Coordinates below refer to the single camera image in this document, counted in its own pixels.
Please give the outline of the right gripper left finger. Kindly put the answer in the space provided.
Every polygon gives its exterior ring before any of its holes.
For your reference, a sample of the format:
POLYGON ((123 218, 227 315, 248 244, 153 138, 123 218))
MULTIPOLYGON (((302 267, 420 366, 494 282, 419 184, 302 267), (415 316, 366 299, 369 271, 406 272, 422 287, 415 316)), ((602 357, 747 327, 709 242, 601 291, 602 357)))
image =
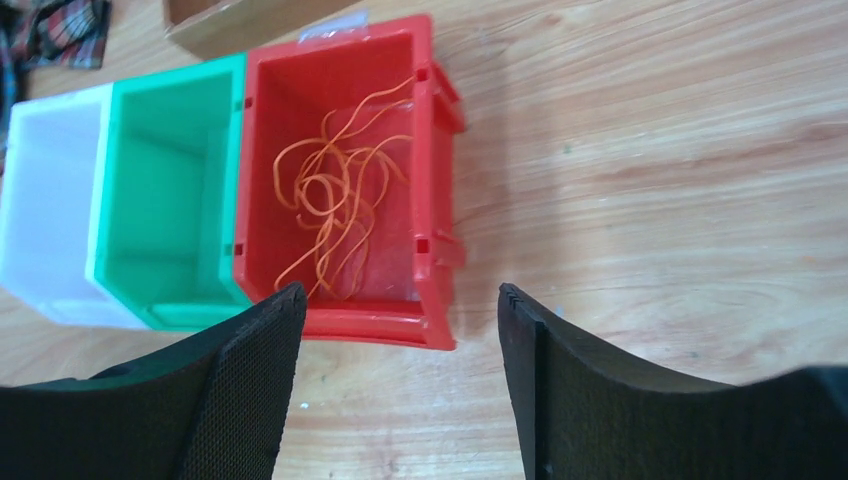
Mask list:
POLYGON ((293 283, 90 378, 1 390, 5 479, 268 479, 307 311, 293 283))

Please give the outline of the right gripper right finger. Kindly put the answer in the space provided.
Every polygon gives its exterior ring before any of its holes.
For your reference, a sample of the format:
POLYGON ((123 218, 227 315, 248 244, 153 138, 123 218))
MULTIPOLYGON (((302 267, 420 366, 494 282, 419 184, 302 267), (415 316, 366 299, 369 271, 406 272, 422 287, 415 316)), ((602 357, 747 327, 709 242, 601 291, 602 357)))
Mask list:
POLYGON ((637 357, 517 286, 498 333, 529 479, 843 479, 847 370, 733 386, 637 357))

